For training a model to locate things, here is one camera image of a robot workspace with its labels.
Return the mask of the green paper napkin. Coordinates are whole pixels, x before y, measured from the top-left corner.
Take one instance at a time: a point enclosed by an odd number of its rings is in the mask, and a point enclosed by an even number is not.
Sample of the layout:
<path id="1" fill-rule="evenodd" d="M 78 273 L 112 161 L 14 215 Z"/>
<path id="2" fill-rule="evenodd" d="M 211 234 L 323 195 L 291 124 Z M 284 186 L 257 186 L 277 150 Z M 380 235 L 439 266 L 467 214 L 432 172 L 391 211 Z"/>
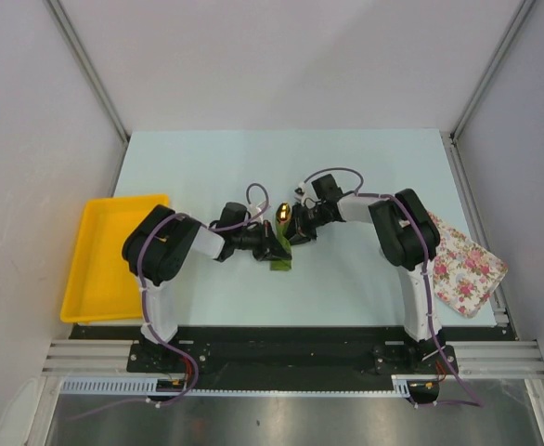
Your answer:
<path id="1" fill-rule="evenodd" d="M 276 245 L 274 259 L 270 261 L 272 271 L 287 272 L 292 269 L 291 245 L 285 236 L 287 225 L 280 226 L 275 220 Z"/>

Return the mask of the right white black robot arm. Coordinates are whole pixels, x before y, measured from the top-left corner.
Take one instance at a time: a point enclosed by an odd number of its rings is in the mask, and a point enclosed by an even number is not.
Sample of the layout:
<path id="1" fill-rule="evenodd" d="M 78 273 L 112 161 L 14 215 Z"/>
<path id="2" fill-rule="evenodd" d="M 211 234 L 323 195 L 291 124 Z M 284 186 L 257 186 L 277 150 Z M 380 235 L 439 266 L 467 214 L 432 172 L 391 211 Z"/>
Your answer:
<path id="1" fill-rule="evenodd" d="M 383 257 L 398 269 L 404 300 L 404 329 L 414 343 L 403 349 L 403 361 L 414 373 L 436 362 L 435 340 L 442 328 L 435 307 L 434 262 L 440 233 L 417 193 L 395 194 L 342 190 L 326 173 L 307 178 L 294 191 L 296 202 L 285 238 L 303 244 L 317 238 L 317 229 L 334 222 L 367 223 L 375 229 Z"/>

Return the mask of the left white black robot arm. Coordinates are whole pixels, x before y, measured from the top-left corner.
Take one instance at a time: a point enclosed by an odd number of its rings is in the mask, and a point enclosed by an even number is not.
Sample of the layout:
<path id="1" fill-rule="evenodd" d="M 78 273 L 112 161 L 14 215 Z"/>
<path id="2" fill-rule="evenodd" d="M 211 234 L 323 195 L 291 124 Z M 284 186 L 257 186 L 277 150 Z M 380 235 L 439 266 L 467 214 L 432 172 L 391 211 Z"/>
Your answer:
<path id="1" fill-rule="evenodd" d="M 180 360 L 171 343 L 178 331 L 173 299 L 163 290 L 176 277 L 190 252 L 224 262 L 236 251 L 249 251 L 257 261 L 289 261 L 291 253 L 261 218 L 263 209 L 228 202 L 211 226 L 158 204 L 123 244 L 122 257 L 136 277 L 141 294 L 141 334 L 152 344 L 148 360 L 167 372 Z"/>

